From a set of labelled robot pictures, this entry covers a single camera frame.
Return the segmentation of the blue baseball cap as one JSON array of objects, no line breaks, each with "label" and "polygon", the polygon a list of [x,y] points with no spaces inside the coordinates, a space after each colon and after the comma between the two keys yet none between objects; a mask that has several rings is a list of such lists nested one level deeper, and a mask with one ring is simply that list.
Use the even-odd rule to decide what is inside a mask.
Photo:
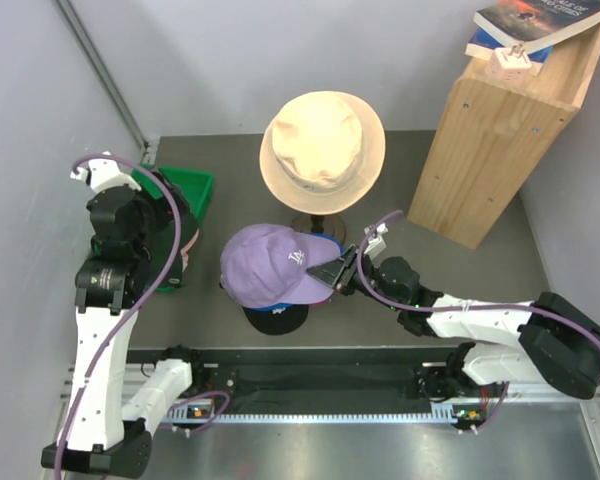
[{"label": "blue baseball cap", "polygon": [[318,305],[331,298],[333,290],[307,271],[340,256],[343,246],[337,240],[325,234],[305,234],[277,226],[261,244],[254,267],[256,292],[251,309]]}]

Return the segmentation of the pink brim cap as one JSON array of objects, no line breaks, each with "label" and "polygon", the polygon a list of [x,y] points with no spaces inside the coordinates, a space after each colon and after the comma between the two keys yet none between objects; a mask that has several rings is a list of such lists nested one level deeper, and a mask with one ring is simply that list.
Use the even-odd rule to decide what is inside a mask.
[{"label": "pink brim cap", "polygon": [[188,256],[188,252],[193,248],[193,246],[195,245],[198,237],[200,234],[200,229],[197,229],[195,231],[195,233],[193,234],[193,236],[189,239],[189,241],[184,244],[181,248],[180,248],[180,254],[182,257],[187,257]]}]

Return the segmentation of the black baseball cap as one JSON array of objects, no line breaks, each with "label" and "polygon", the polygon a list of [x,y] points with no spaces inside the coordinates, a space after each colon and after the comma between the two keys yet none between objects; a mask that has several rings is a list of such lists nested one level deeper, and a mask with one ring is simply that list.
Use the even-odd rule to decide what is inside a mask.
[{"label": "black baseball cap", "polygon": [[308,305],[279,304],[264,309],[242,308],[249,323],[260,333],[281,336],[299,329],[309,315]]}]

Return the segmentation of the lavender baseball cap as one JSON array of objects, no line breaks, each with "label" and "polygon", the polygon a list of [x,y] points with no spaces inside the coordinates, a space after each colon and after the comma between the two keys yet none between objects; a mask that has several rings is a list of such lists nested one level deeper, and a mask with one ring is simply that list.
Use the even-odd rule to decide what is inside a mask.
[{"label": "lavender baseball cap", "polygon": [[340,245],[331,238],[283,225],[254,224],[225,245],[220,283],[236,303],[250,309],[318,304],[333,290],[310,277],[308,269],[340,254]]}]

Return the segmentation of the magenta baseball cap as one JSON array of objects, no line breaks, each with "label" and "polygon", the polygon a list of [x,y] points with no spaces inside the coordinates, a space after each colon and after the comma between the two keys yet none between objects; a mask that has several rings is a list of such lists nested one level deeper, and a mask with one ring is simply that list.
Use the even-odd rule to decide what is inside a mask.
[{"label": "magenta baseball cap", "polygon": [[320,302],[314,303],[314,304],[312,304],[312,306],[320,306],[320,305],[329,304],[329,303],[331,303],[331,302],[332,302],[332,300],[333,300],[333,298],[331,298],[331,297],[330,297],[330,298],[328,298],[328,299],[325,299],[325,300],[323,300],[323,301],[320,301]]}]

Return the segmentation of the dark green baseball cap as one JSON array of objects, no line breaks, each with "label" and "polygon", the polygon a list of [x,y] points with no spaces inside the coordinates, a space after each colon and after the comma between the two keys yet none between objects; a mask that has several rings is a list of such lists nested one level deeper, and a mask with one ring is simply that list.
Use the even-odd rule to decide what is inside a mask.
[{"label": "dark green baseball cap", "polygon": [[[148,282],[152,284],[162,271],[171,252],[174,239],[174,223],[156,233],[150,242],[151,272]],[[193,213],[181,217],[181,235],[178,255],[175,257],[168,273],[157,288],[157,292],[170,292],[182,286],[182,277],[188,267],[189,251],[199,236],[199,222]]]}]

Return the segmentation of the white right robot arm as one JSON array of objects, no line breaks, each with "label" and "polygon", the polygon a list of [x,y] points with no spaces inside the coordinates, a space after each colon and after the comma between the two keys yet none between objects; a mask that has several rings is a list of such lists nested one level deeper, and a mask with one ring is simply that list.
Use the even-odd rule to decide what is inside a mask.
[{"label": "white right robot arm", "polygon": [[308,274],[339,294],[360,292],[397,311],[415,336],[460,340],[442,369],[449,396],[509,382],[589,400],[600,385],[600,326],[553,292],[513,304],[461,299],[423,286],[401,257],[374,265],[356,247]]}]

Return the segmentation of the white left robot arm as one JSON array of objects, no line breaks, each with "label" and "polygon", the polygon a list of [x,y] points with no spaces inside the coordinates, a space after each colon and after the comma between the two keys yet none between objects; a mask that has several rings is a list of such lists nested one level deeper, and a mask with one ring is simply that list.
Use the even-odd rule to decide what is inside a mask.
[{"label": "white left robot arm", "polygon": [[41,464],[55,478],[74,472],[137,479],[172,403],[206,387],[207,374],[194,364],[194,354],[176,347],[129,401],[122,398],[141,305],[157,289],[181,282],[199,224],[178,186],[156,169],[145,177],[161,190],[159,197],[106,159],[92,160],[72,176],[94,192],[87,204],[94,235],[75,277],[78,339],[69,410]]}]

